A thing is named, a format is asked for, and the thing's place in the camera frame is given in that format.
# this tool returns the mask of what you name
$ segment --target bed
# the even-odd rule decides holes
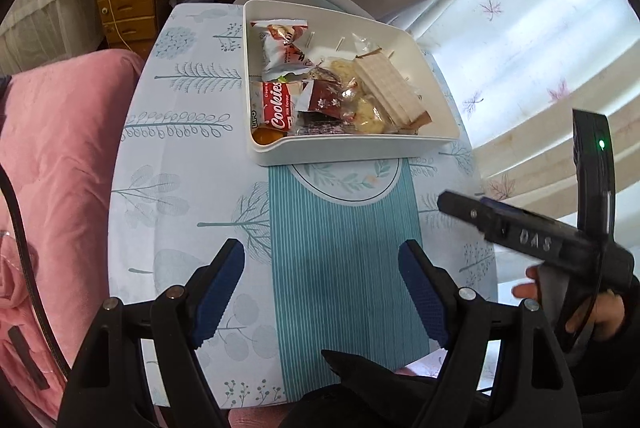
[[[95,51],[103,37],[95,0],[15,0],[0,24],[0,76]]]
[[[69,365],[108,296],[111,180],[143,65],[128,51],[95,52],[15,75],[1,100],[0,159],[20,204],[44,309]],[[0,363],[23,400],[57,417],[64,380],[34,316],[4,201]]]

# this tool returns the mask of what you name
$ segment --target white tablecloth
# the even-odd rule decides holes
[[[426,354],[397,270],[412,224],[435,265],[497,298],[493,248],[436,208],[447,188],[481,193],[464,129],[420,158],[257,166],[243,133],[241,37],[241,7],[174,9],[130,106],[109,220],[110,291],[125,303],[184,284],[229,237],[244,244],[242,278],[198,350],[223,408],[297,400],[329,384],[319,348],[387,366]],[[166,405],[152,342],[143,350],[153,400]]]

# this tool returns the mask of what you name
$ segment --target pink blanket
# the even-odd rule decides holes
[[[24,72],[11,80],[0,109],[6,116],[0,162],[17,194],[40,295],[69,364],[108,296],[111,179],[143,63],[133,53],[107,50]],[[12,231],[5,204],[0,230]],[[64,381],[31,309],[11,235],[0,238],[0,364],[24,397],[55,418]],[[13,326],[46,378],[45,390],[9,340]]]

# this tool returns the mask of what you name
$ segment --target human hand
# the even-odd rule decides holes
[[[524,299],[532,298],[540,302],[540,290],[538,289],[538,268],[536,266],[529,267],[526,271],[528,278],[535,280],[530,283],[517,285],[511,290],[515,298]],[[571,334],[575,332],[581,325],[584,315],[589,308],[591,299],[587,299],[574,315],[569,319],[564,328]],[[594,324],[593,339],[598,342],[610,340],[620,330],[625,320],[625,303],[622,297],[615,294],[612,290],[600,293],[596,299],[596,303],[591,311],[591,316],[587,321],[587,325]]]

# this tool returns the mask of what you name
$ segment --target white tray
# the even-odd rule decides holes
[[[314,35],[305,53],[316,63],[322,58],[336,56],[353,60],[356,49],[352,33],[372,40],[385,50],[393,50],[391,62],[404,77],[409,78],[409,83],[416,93],[421,95],[422,102],[433,121],[420,128],[418,135],[285,137],[270,145],[262,146],[257,144],[251,136],[250,84],[245,83],[246,140],[249,155],[256,163],[262,166],[276,166],[420,157],[435,146],[459,137],[460,131],[449,105],[411,35],[387,24],[359,16],[289,2],[273,0],[247,2],[244,5],[244,78],[246,80],[260,80],[264,61],[258,33],[251,28],[250,23],[256,20],[281,18],[308,21],[307,33],[314,32]],[[306,43],[307,36],[305,34],[300,39],[300,44]],[[336,52],[342,37],[344,40]]]

